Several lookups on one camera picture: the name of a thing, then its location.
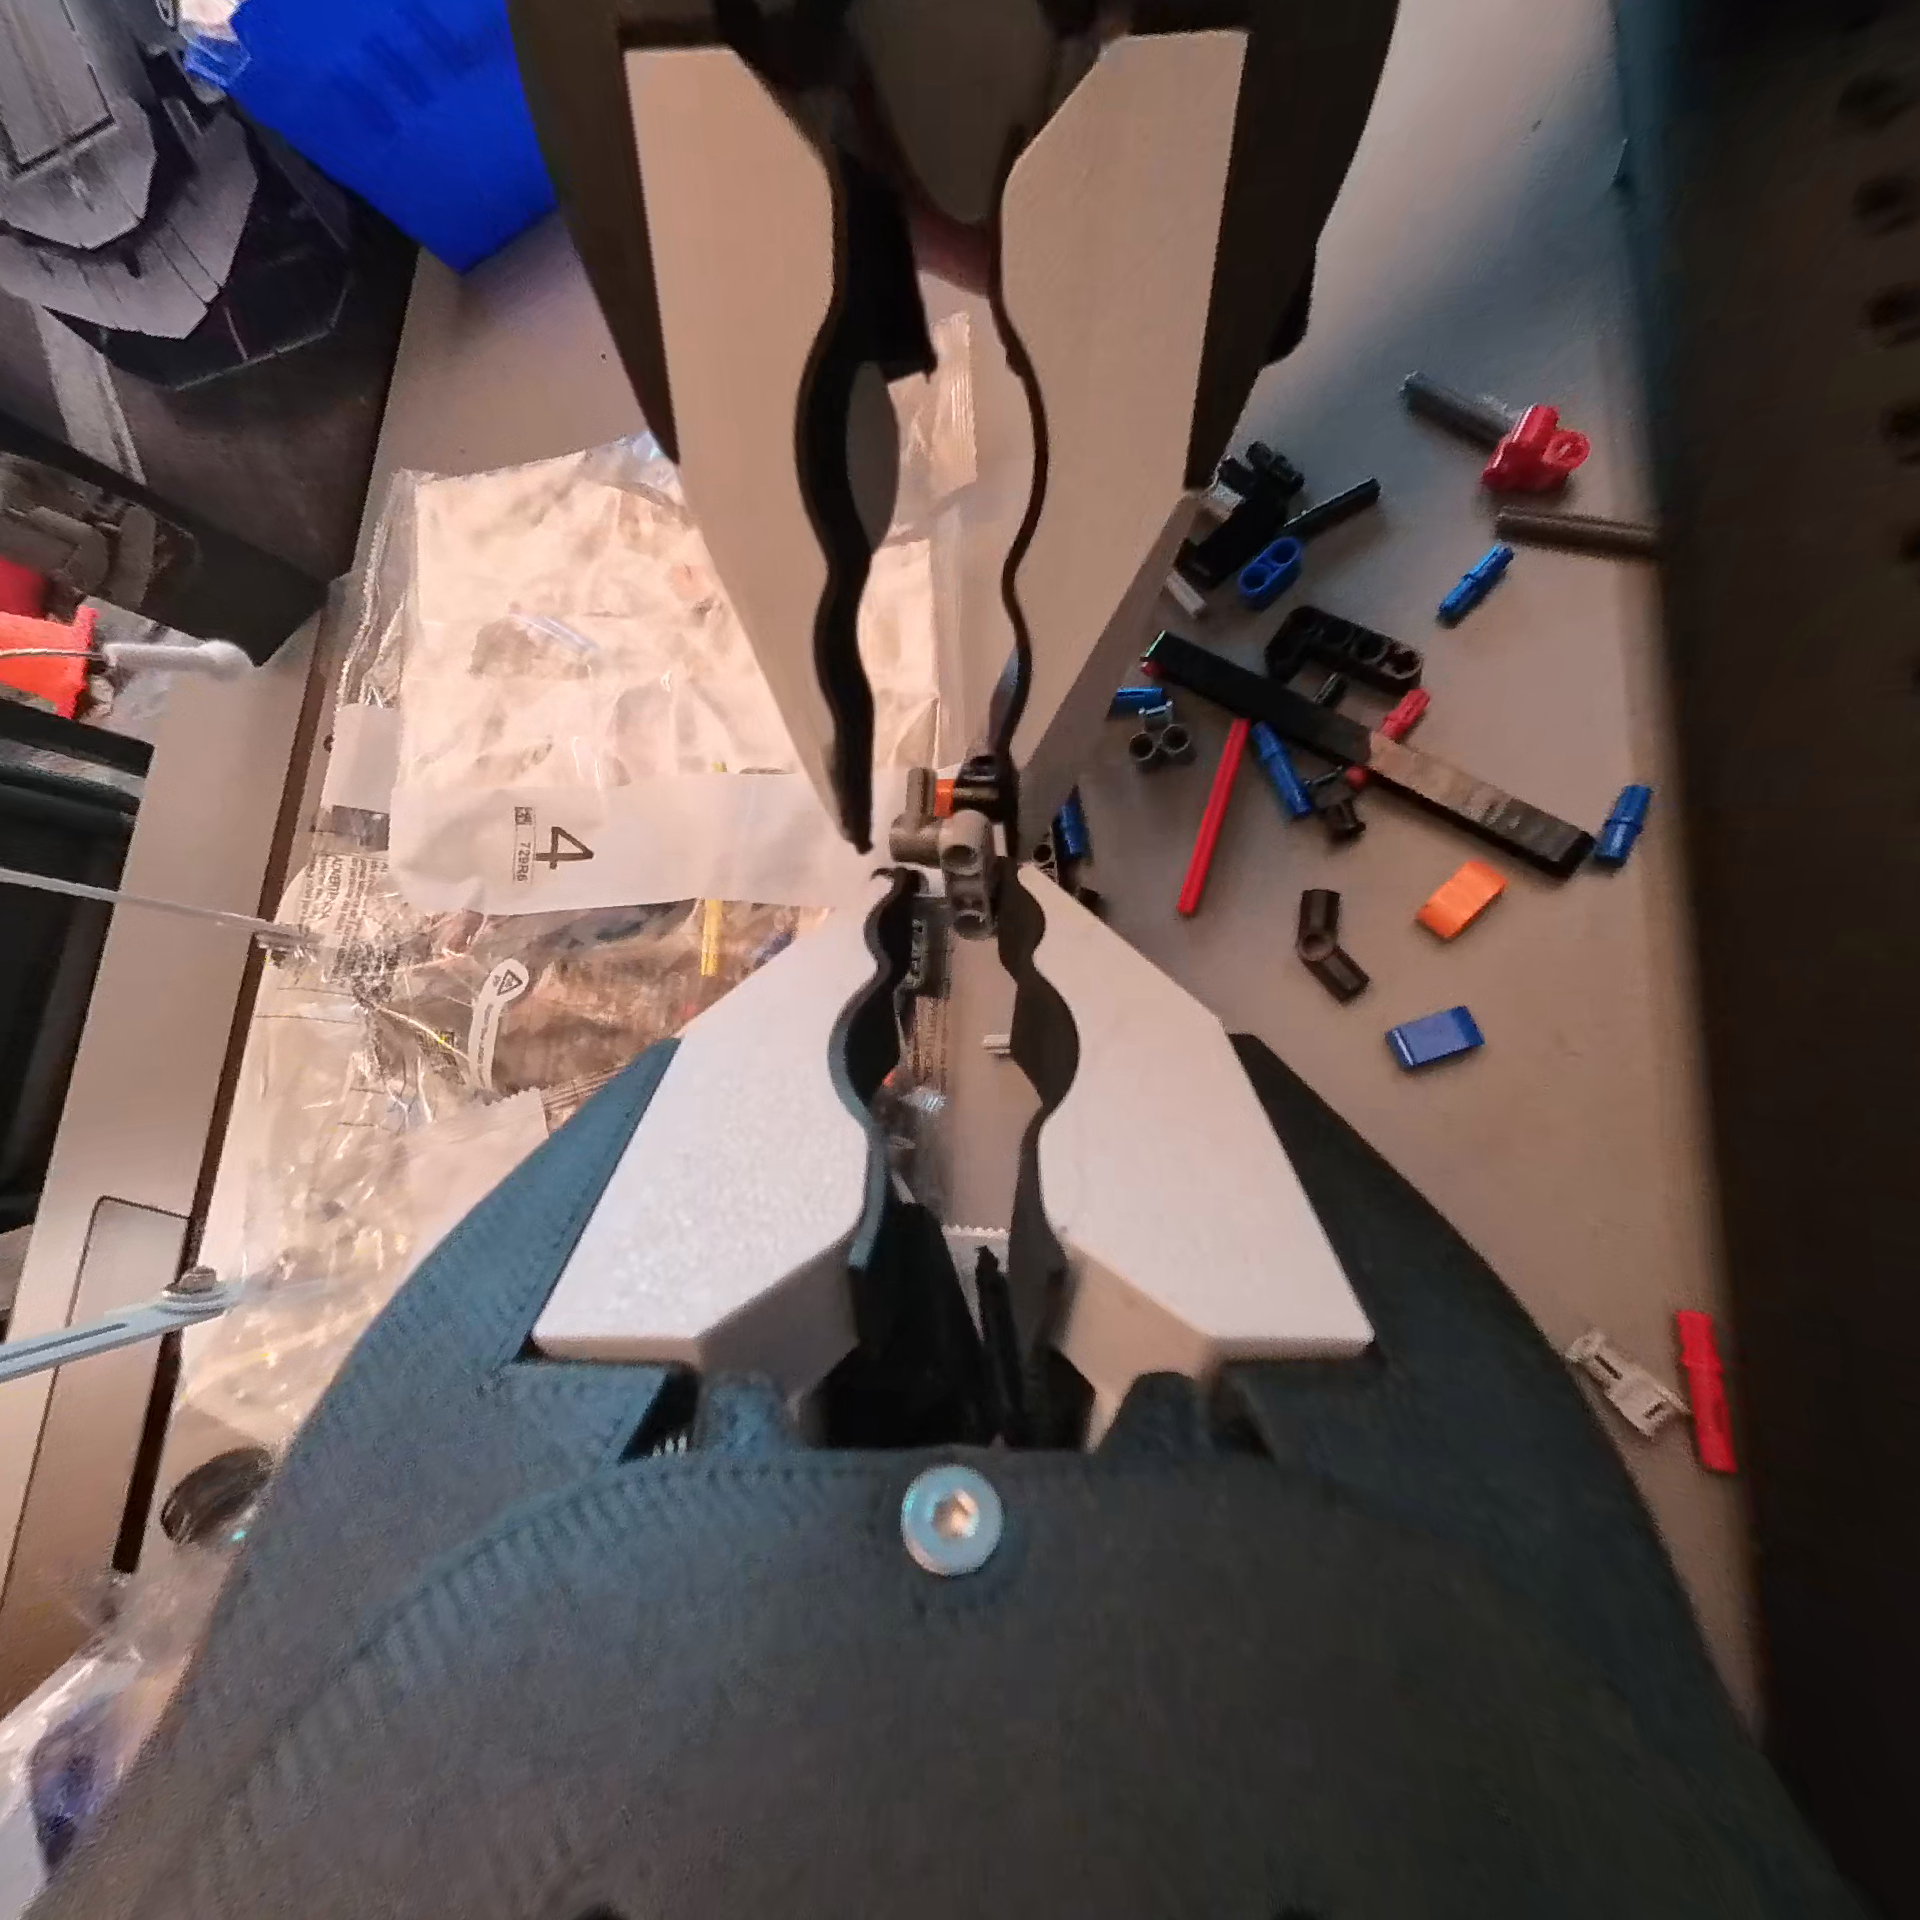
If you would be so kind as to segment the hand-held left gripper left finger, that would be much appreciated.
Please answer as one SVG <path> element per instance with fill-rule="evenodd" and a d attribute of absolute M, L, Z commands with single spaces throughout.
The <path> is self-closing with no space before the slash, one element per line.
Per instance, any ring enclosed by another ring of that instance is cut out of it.
<path fill-rule="evenodd" d="M 882 981 L 871 875 L 679 1035 L 535 1321 L 551 1360 L 759 1376 L 802 1401 L 853 1353 L 848 1255 L 880 1173 L 846 1019 Z"/>

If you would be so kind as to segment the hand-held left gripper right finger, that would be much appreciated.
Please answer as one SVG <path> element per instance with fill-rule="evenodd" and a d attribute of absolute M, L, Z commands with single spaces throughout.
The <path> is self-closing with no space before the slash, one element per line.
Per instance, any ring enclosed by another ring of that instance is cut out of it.
<path fill-rule="evenodd" d="M 1013 1287 L 1104 1440 L 1147 1376 L 1374 1344 L 1227 1026 L 1056 880 L 1010 880 L 1022 1143 Z"/>

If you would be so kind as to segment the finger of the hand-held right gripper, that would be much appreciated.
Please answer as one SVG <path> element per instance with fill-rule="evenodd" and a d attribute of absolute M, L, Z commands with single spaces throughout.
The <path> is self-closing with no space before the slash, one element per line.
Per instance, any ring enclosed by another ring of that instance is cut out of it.
<path fill-rule="evenodd" d="M 624 82 L 681 489 L 802 770 L 869 853 L 885 377 L 846 359 L 839 181 L 725 43 L 635 46 Z"/>
<path fill-rule="evenodd" d="M 1243 30 L 1113 39 L 1001 197 L 999 297 L 1038 382 L 1038 514 L 1015 546 L 1019 821 L 1065 800 L 1186 537 L 1198 373 Z"/>

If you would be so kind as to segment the black and grey lego block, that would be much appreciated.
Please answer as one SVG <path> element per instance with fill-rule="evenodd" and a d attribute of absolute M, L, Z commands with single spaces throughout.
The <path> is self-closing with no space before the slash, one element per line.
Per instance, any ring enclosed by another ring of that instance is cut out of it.
<path fill-rule="evenodd" d="M 1168 574 L 1170 601 L 1205 617 L 1211 597 L 1280 537 L 1303 491 L 1296 462 L 1262 441 L 1225 457 Z"/>

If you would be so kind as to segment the black angled lego connector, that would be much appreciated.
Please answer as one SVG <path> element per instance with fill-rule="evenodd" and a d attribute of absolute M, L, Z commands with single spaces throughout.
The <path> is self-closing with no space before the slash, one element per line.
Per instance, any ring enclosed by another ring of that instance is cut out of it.
<path fill-rule="evenodd" d="M 1339 914 L 1339 891 L 1328 887 L 1303 889 L 1294 951 L 1323 992 L 1346 1006 L 1369 990 L 1371 978 L 1346 951 L 1339 937 Z"/>

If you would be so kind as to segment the clear lego parts bag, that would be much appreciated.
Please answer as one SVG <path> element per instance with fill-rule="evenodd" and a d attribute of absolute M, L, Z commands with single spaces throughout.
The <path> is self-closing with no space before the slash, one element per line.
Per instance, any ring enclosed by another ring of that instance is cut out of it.
<path fill-rule="evenodd" d="M 507 917 L 706 901 L 715 907 L 718 985 L 704 1008 L 827 912 L 850 905 L 878 869 L 873 855 L 839 841 L 802 775 L 670 775 L 615 789 L 405 786 L 389 811 L 336 807 L 318 823 L 281 896 L 306 859 L 325 853 L 386 857 L 400 896 L 441 912 Z M 510 1104 L 539 1106 L 544 1129 L 581 1106 L 549 1118 L 533 1093 L 494 1106 Z M 224 1177 L 263 1216 L 377 1216 L 389 1207 L 382 1193 L 400 1182 L 405 1136 L 494 1106 L 293 1173 L 270 1170 L 249 1125 L 233 1118 Z"/>
<path fill-rule="evenodd" d="M 969 315 L 937 320 L 930 341 L 935 373 L 891 389 L 896 517 L 857 615 L 882 773 L 953 754 L 958 498 L 976 480 Z M 389 811 L 405 786 L 615 789 L 800 770 L 654 437 L 391 482 L 327 802 Z"/>
<path fill-rule="evenodd" d="M 16 1712 L 27 1915 L 565 1915 L 581 1817 L 501 1659 L 542 1554 L 521 1509 L 608 1447 L 528 1360 L 567 1250 L 482 1207 L 270 1456 L 251 1529 L 181 1552 Z"/>

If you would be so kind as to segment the red lego axle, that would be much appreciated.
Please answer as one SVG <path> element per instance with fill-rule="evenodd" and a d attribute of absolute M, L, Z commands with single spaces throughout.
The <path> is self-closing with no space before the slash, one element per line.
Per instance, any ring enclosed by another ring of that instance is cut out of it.
<path fill-rule="evenodd" d="M 1191 921 L 1207 898 L 1218 841 L 1230 816 L 1232 791 L 1248 743 L 1250 722 L 1243 715 L 1234 715 L 1216 757 L 1214 775 L 1207 789 L 1207 802 L 1191 841 L 1182 889 L 1177 894 L 1175 912 L 1182 921 Z"/>

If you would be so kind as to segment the orange lego tile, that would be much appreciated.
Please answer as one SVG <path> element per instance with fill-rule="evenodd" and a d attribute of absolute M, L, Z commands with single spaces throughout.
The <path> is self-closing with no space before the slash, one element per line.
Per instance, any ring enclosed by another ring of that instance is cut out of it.
<path fill-rule="evenodd" d="M 1415 910 L 1415 926 L 1451 944 L 1474 926 L 1506 891 L 1506 875 L 1483 859 L 1463 862 Z"/>

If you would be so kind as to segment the black angled lego beam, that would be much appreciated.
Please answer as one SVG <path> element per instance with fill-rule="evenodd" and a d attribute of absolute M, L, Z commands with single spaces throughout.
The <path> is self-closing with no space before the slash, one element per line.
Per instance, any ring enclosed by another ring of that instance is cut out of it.
<path fill-rule="evenodd" d="M 1424 656 L 1417 647 L 1344 615 L 1296 606 L 1264 645 L 1264 670 L 1275 681 L 1291 681 L 1307 663 L 1394 699 L 1424 686 Z"/>

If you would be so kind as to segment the dark lego set box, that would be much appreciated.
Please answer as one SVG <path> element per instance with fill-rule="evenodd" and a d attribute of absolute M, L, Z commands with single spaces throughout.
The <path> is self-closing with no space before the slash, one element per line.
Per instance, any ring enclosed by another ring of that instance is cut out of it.
<path fill-rule="evenodd" d="M 2 5 L 5 567 L 267 663 L 373 485 L 416 245 L 206 80 L 217 5 Z"/>

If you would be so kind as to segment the red lego axle connector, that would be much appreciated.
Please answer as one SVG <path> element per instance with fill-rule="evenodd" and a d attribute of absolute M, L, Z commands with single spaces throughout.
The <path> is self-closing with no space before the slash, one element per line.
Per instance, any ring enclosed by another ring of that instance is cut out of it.
<path fill-rule="evenodd" d="M 1557 407 L 1536 402 L 1495 443 L 1479 482 L 1499 496 L 1557 496 L 1591 453 L 1584 432 L 1566 425 Z"/>

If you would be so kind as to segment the white lego connector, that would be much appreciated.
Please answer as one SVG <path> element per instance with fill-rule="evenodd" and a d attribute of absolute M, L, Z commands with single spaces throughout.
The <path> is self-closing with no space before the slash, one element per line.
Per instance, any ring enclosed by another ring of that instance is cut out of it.
<path fill-rule="evenodd" d="M 1689 1417 L 1689 1403 L 1600 1328 L 1579 1333 L 1563 1349 L 1563 1360 L 1600 1392 L 1605 1406 L 1627 1429 L 1646 1440 L 1659 1438 Z"/>

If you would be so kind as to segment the long black lego beam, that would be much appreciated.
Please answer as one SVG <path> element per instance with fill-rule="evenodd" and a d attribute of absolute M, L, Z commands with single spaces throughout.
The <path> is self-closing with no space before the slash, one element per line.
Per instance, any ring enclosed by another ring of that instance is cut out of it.
<path fill-rule="evenodd" d="M 1515 857 L 1536 873 L 1566 880 L 1595 853 L 1595 834 L 1534 807 L 1497 784 L 1392 738 L 1378 727 L 1312 704 L 1303 693 L 1257 674 L 1177 633 L 1161 633 L 1143 654 L 1152 674 L 1232 718 L 1271 727 L 1285 743 L 1346 768 L 1360 768 L 1433 818 Z"/>

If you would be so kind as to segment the blue plastic bin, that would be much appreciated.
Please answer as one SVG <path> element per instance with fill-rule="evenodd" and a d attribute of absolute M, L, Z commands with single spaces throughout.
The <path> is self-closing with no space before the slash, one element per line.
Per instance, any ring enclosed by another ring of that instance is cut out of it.
<path fill-rule="evenodd" d="M 555 210 L 503 2 L 178 9 L 183 69 L 466 272 Z"/>

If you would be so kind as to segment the dark perforated panel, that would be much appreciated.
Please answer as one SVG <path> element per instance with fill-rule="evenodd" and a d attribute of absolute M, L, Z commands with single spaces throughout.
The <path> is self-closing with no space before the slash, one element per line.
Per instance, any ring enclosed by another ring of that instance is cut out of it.
<path fill-rule="evenodd" d="M 1767 1746 L 1918 1886 L 1918 5 L 1616 5 Z"/>

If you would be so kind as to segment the orange plastic part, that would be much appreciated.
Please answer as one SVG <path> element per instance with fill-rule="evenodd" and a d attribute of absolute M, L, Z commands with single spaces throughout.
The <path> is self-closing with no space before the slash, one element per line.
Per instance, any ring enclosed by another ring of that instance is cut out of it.
<path fill-rule="evenodd" d="M 96 608 L 75 601 L 62 613 L 50 581 L 2 560 L 2 693 L 62 720 L 82 720 L 89 681 L 103 667 Z"/>

